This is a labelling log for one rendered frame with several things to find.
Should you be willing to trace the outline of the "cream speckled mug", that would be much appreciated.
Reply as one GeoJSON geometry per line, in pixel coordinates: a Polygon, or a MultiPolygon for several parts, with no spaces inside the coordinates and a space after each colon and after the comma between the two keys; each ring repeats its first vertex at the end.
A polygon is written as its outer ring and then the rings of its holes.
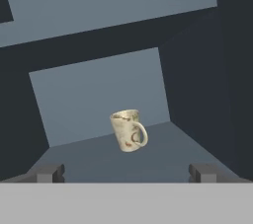
{"type": "Polygon", "coordinates": [[[147,144],[148,134],[139,122],[138,110],[114,112],[110,121],[123,152],[133,152],[147,144]]]}

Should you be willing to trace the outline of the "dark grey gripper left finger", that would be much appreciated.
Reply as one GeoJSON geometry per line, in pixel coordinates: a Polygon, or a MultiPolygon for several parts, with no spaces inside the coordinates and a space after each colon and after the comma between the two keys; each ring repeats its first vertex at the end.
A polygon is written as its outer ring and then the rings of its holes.
{"type": "Polygon", "coordinates": [[[63,164],[50,164],[35,167],[25,174],[4,180],[4,183],[64,183],[65,167],[63,164]]]}

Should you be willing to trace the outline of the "dark grey open cabinet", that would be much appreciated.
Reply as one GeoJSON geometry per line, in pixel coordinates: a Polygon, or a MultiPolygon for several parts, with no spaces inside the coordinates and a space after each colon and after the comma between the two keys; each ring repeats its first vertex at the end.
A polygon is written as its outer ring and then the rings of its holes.
{"type": "Polygon", "coordinates": [[[253,83],[217,0],[0,0],[0,181],[63,164],[70,183],[177,183],[214,162],[253,180],[253,83]],[[138,110],[123,152],[110,115],[138,110]]]}

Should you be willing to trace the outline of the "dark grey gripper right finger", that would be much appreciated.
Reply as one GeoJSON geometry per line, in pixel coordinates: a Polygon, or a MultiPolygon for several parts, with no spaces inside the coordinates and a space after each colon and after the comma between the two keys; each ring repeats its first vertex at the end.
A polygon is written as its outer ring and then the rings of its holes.
{"type": "Polygon", "coordinates": [[[250,183],[250,180],[233,175],[216,164],[190,164],[189,173],[194,183],[250,183]]]}

